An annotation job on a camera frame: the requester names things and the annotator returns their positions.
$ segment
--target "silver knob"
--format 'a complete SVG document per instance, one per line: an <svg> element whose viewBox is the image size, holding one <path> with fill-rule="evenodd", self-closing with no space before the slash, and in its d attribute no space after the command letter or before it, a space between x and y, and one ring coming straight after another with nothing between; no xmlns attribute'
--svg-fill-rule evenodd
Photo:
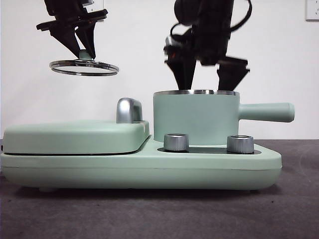
<svg viewBox="0 0 319 239"><path fill-rule="evenodd" d="M169 151L188 151L188 135L182 133L165 134L164 149Z"/></svg>
<svg viewBox="0 0 319 239"><path fill-rule="evenodd" d="M227 137L227 151L233 153L253 153L254 138L246 135L233 135Z"/></svg>

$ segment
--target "silver handle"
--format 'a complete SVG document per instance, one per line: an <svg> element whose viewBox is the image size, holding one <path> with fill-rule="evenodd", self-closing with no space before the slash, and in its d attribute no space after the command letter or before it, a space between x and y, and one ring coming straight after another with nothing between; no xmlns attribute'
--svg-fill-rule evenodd
<svg viewBox="0 0 319 239"><path fill-rule="evenodd" d="M121 98L116 110L116 123L142 121L142 104L132 98Z"/></svg>

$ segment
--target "pot handle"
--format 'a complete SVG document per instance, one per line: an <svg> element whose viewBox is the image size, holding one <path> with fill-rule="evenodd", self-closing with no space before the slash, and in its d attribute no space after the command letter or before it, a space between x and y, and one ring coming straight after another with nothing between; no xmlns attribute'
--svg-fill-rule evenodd
<svg viewBox="0 0 319 239"><path fill-rule="evenodd" d="M239 119L292 122L295 119L295 107L291 103L240 105Z"/></svg>

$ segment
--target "green base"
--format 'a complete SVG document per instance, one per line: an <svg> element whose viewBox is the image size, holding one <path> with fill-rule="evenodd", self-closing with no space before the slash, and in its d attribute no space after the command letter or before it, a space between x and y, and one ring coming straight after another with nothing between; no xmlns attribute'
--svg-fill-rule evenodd
<svg viewBox="0 0 319 239"><path fill-rule="evenodd" d="M269 187L276 182L282 167L279 153L259 145L255 149L261 154L253 155L168 153L157 150L161 147L163 143L150 137L140 150L130 154L3 153L1 167L9 181L27 187L234 190Z"/></svg>

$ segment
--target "silver ring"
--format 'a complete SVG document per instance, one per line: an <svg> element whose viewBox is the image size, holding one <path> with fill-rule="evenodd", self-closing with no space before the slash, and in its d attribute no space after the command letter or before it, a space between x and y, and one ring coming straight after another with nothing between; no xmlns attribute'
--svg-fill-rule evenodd
<svg viewBox="0 0 319 239"><path fill-rule="evenodd" d="M57 69L57 67L92 67L92 68L99 68L104 69L111 72L80 72L80 71L73 71L73 70L61 70ZM119 72L119 68L117 66L92 61L92 60L63 60L63 61L53 61L50 63L50 68L52 71L67 75L75 75L75 76L114 76Z"/></svg>
<svg viewBox="0 0 319 239"><path fill-rule="evenodd" d="M235 91L216 91L216 90L179 90L179 91L160 91L155 92L154 96L159 95L227 95L239 96Z"/></svg>

